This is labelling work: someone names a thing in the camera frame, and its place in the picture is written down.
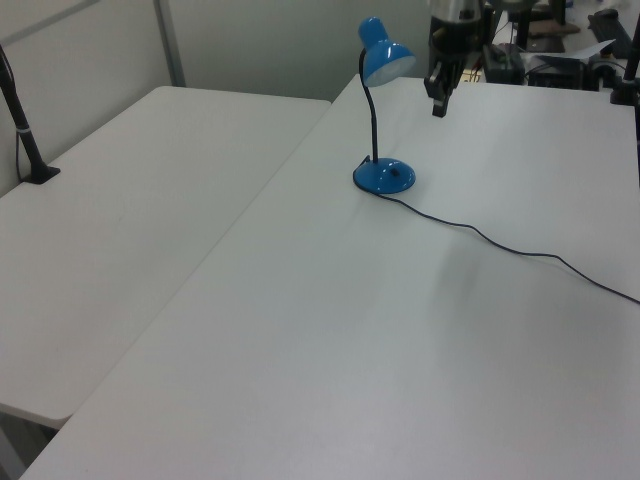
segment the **electronic equipment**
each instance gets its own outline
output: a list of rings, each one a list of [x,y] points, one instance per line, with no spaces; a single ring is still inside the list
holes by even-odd
[[[604,54],[613,53],[613,56],[619,59],[628,59],[631,51],[631,38],[625,31],[624,27],[620,25],[617,15],[613,16],[610,11],[615,10],[608,9],[605,14],[596,13],[595,15],[589,15],[589,28],[593,31],[599,42],[607,40],[615,40],[605,50]]]

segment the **white table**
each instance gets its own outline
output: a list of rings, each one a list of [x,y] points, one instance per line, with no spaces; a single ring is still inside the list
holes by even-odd
[[[0,411],[59,428],[328,106],[160,88],[0,199]]]
[[[400,198],[640,295],[631,109],[372,94]],[[369,134],[354,79],[24,480],[637,478],[640,308],[360,192]]]

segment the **black cable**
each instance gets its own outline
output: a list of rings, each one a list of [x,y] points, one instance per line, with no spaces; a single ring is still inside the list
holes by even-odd
[[[16,79],[13,76],[13,70],[11,69],[11,64],[9,63],[9,59],[7,58],[7,55],[4,53],[4,50],[2,49],[2,45],[0,45],[0,56],[2,57],[2,61],[4,62],[4,64],[7,66],[7,70],[9,70],[9,75],[11,76],[11,83],[13,83],[13,86],[16,86]]]
[[[537,67],[533,67],[532,69],[528,70],[524,74],[524,78],[528,79],[530,73],[536,73],[536,72],[539,72],[540,70],[545,70],[547,68],[551,68],[551,65],[549,65],[548,63],[543,63],[542,65],[538,65]]]
[[[393,203],[397,203],[399,205],[402,205],[403,207],[408,208],[409,210],[411,210],[416,215],[419,215],[419,216],[421,216],[423,218],[426,218],[428,220],[433,220],[434,222],[442,223],[442,224],[448,225],[450,227],[467,228],[469,230],[473,230],[474,232],[476,232],[478,235],[480,235],[482,238],[484,238],[487,242],[489,242],[494,247],[498,247],[499,249],[505,250],[505,251],[507,251],[509,253],[513,253],[514,255],[521,255],[523,257],[544,257],[544,258],[556,259],[556,260],[562,262],[566,267],[568,267],[569,269],[571,269],[572,271],[574,271],[575,273],[580,275],[582,278],[584,278],[588,282],[591,282],[596,287],[602,288],[603,290],[606,290],[607,292],[613,293],[614,295],[618,295],[618,296],[620,296],[620,297],[622,297],[622,298],[624,298],[626,300],[629,300],[630,302],[635,303],[636,305],[640,305],[640,300],[637,300],[637,299],[635,299],[633,297],[630,297],[629,295],[625,295],[624,293],[621,293],[621,292],[619,292],[617,290],[614,290],[613,288],[609,288],[609,287],[607,287],[605,285],[602,285],[601,283],[596,282],[595,280],[592,280],[591,278],[587,277],[584,273],[580,272],[577,268],[571,266],[562,257],[560,257],[558,255],[554,255],[554,254],[551,254],[551,253],[522,252],[520,250],[515,250],[513,248],[506,247],[506,246],[501,245],[500,243],[496,242],[495,240],[491,240],[489,237],[487,237],[484,233],[482,233],[480,230],[478,230],[473,225],[467,225],[466,223],[456,223],[456,222],[449,222],[447,220],[442,220],[442,219],[434,217],[432,215],[428,215],[426,213],[422,213],[420,210],[417,210],[417,209],[413,208],[408,203],[405,203],[402,200],[399,200],[397,198],[387,197],[386,195],[381,195],[379,193],[374,193],[374,192],[370,192],[368,190],[365,190],[364,188],[362,188],[360,185],[357,184],[355,175],[356,175],[356,172],[354,170],[354,172],[353,172],[353,183],[356,185],[356,187],[358,187],[363,192],[366,192],[366,193],[368,193],[370,195],[373,195],[374,197],[382,198],[383,200],[387,200],[389,202],[393,202]]]
[[[600,65],[602,63],[605,63],[607,65],[615,65],[616,67],[621,68],[623,72],[626,70],[626,67],[624,65],[621,65],[621,64],[616,63],[616,62],[612,62],[611,60],[597,60],[597,61],[593,62],[591,65],[595,66],[595,65]]]
[[[20,134],[16,132],[16,173],[18,174],[18,182],[22,183],[22,176],[20,176]]]
[[[507,23],[505,23],[498,30],[496,30],[496,33],[493,34],[493,38],[491,39],[491,43],[493,43],[493,41],[496,39],[496,36],[498,35],[498,33],[500,33],[502,30],[504,30],[504,27],[506,27],[507,25],[509,25],[509,20],[507,20]]]

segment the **desk lamp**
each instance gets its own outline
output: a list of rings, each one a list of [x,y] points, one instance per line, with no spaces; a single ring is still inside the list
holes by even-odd
[[[399,160],[378,158],[378,123],[369,87],[378,87],[404,75],[416,62],[408,48],[389,40],[379,18],[367,18],[358,34],[364,45],[360,54],[360,82],[371,109],[371,142],[373,159],[367,156],[356,169],[354,181],[363,190],[373,193],[398,193],[416,180],[413,169]]]
[[[31,162],[31,175],[25,178],[24,181],[42,185],[60,173],[60,169],[49,167],[40,156],[36,140],[33,138],[31,127],[29,126],[29,122],[27,122],[27,117],[24,114],[20,99],[18,98],[11,66],[4,54],[4,50],[2,50],[2,46],[0,46],[0,88],[2,89],[7,106],[16,125],[16,132],[20,136],[29,161]]]

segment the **lamp base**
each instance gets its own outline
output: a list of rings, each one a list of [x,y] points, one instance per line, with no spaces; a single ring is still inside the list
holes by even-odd
[[[60,169],[56,167],[45,166],[45,169],[42,169],[38,172],[38,175],[34,175],[33,173],[27,175],[22,179],[24,183],[33,183],[34,185],[42,185],[46,183],[48,180],[55,177],[60,173]]]
[[[392,158],[380,158],[373,163],[367,156],[356,169],[353,180],[358,187],[371,193],[399,193],[416,181],[416,174],[406,163]]]

